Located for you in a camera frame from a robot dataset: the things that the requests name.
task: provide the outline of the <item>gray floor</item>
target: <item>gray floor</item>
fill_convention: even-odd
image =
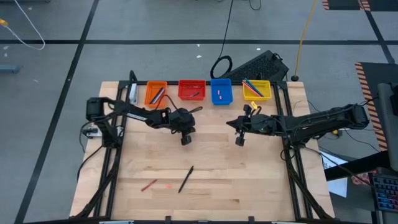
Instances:
[[[49,4],[27,3],[22,7],[45,39],[78,40],[92,2],[52,0]],[[229,3],[100,0],[88,39],[222,39]],[[252,11],[247,1],[235,1],[227,38],[299,40],[311,4],[312,0],[269,0],[263,1],[261,10]],[[373,16],[386,40],[398,40],[398,12],[373,12]],[[38,39],[15,5],[0,3],[0,18],[9,21],[23,39]],[[0,27],[2,39],[13,36]],[[377,40],[364,12],[326,11],[321,1],[306,39]],[[126,79],[130,69],[140,80],[209,79],[220,48],[221,45],[204,44],[85,45],[25,222],[68,217],[76,172],[83,157],[77,137],[85,122],[85,101],[98,94],[102,81]],[[389,49],[398,60],[398,46],[391,45]],[[0,135],[0,223],[14,222],[75,50],[76,45],[48,44],[43,51],[36,51],[23,45],[0,44],[0,63],[24,66],[16,75],[0,75],[0,114],[5,124]],[[224,54],[232,56],[237,67],[265,50],[277,52],[290,68],[289,77],[293,74],[298,45],[229,44]],[[299,76],[308,99],[319,110],[364,100],[355,62],[387,63],[378,45],[303,46]],[[373,132],[350,132],[377,146]],[[321,139],[319,144],[353,158],[374,153],[369,146],[346,135],[339,140]],[[350,184],[348,189],[347,199],[332,195],[337,217],[370,222],[371,206],[356,202],[362,197],[355,196],[357,186]]]

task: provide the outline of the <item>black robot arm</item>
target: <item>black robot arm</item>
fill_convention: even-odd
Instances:
[[[333,130],[364,129],[369,124],[364,108],[359,105],[346,105],[299,117],[254,114],[249,105],[244,105],[243,110],[244,116],[227,122],[239,133],[236,139],[239,146],[244,144],[245,133],[285,136],[291,146],[302,147],[311,138],[320,138]]]
[[[113,105],[113,112],[104,114],[104,104]],[[112,127],[108,120],[115,116],[124,115],[139,121],[145,122],[152,128],[168,128],[174,133],[181,133],[182,145],[191,142],[190,133],[195,132],[195,119],[192,113],[200,110],[188,111],[185,108],[179,108],[171,112],[170,108],[146,110],[136,107],[130,103],[121,100],[112,100],[108,97],[92,97],[87,100],[86,119],[94,122],[103,135],[104,147],[118,147],[120,145],[118,130]]]

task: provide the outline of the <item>wooden table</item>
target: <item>wooden table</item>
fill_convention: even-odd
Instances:
[[[103,82],[99,95],[115,98],[117,86],[117,82]],[[303,83],[288,83],[288,87],[294,115],[309,114]],[[139,106],[144,106],[145,91],[146,86],[139,87]],[[279,156],[281,138],[246,134],[244,147],[239,147],[234,143],[234,129],[225,124],[243,115],[243,105],[250,103],[243,100],[242,87],[233,87],[234,101],[229,106],[212,104],[210,86],[203,101],[182,101],[177,96],[178,86],[169,85],[167,93],[177,107],[191,110],[203,106],[194,114],[197,131],[191,134],[192,143],[181,146],[180,134],[171,135],[169,129],[152,129],[128,119],[112,219],[164,220],[170,215],[173,220],[244,221],[248,216],[256,221],[294,220],[288,174]],[[271,100],[256,103],[262,106],[261,113],[277,114],[273,93]],[[100,145],[100,138],[89,140],[85,158]],[[315,140],[307,146],[318,150]],[[97,190],[104,152],[81,170],[71,215],[81,211]],[[302,149],[302,160],[309,191],[334,216],[320,156]],[[191,166],[195,170],[178,194]],[[141,192],[154,179],[158,181]],[[304,217],[302,194],[299,189],[297,192]]]

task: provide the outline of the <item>black keyboard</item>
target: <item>black keyboard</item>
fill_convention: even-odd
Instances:
[[[398,213],[398,177],[369,173],[369,180],[377,189],[372,189],[376,209]]]
[[[254,59],[222,75],[219,78],[230,78],[233,81],[249,80],[270,80],[282,81],[289,68],[282,63],[276,54],[267,50]]]

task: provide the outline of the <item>orange bin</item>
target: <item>orange bin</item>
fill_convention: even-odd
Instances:
[[[157,100],[156,103],[154,103],[154,104],[150,103],[162,87],[164,88],[164,92],[162,95],[165,95],[166,91],[167,91],[167,82],[164,82],[164,81],[147,82],[147,91],[145,94],[145,102],[144,102],[145,105],[147,105],[148,107],[151,107],[151,108],[155,108],[158,105],[159,100],[161,100],[159,108],[166,107],[167,100],[164,97],[161,99],[162,96],[160,96],[159,100]]]

